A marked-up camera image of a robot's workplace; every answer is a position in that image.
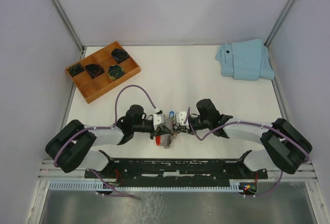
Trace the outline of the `metal key holder red handle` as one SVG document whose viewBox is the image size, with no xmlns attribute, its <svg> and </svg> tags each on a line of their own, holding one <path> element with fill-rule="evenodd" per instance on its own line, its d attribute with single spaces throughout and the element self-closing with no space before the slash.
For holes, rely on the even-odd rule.
<svg viewBox="0 0 330 224">
<path fill-rule="evenodd" d="M 173 139 L 175 138 L 175 128 L 173 127 L 172 121 L 169 119 L 166 121 L 166 125 L 168 128 L 170 128 L 173 132 L 172 135 L 162 135 L 155 137 L 156 145 L 159 147 L 169 148 L 171 146 L 171 143 Z"/>
</svg>

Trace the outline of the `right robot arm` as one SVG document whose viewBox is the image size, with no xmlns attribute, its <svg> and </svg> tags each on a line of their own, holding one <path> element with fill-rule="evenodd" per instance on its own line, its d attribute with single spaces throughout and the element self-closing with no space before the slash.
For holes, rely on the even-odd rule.
<svg viewBox="0 0 330 224">
<path fill-rule="evenodd" d="M 196 104 L 199 114 L 192 117 L 189 111 L 175 115 L 179 128 L 196 135 L 199 130 L 209 130 L 226 139 L 242 139 L 263 145 L 263 149 L 244 154 L 237 164 L 237 173 L 249 178 L 260 169 L 277 167 L 287 174 L 295 174 L 298 168 L 310 160 L 312 145 L 286 119 L 274 122 L 252 122 L 221 114 L 210 99 L 202 99 Z"/>
</svg>

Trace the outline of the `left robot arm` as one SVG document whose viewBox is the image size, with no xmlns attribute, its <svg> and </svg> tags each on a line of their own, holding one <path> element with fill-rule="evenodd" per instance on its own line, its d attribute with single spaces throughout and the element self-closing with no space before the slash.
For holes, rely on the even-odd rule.
<svg viewBox="0 0 330 224">
<path fill-rule="evenodd" d="M 104 152 L 92 151 L 101 145 L 120 146 L 129 142 L 134 134 L 148 133 L 161 146 L 168 146 L 173 133 L 172 121 L 161 111 L 148 119 L 140 105 L 132 105 L 114 126 L 88 126 L 72 120 L 45 147 L 54 160 L 54 166 L 69 173 L 83 167 L 94 169 L 102 177 L 110 177 L 114 165 Z"/>
</svg>

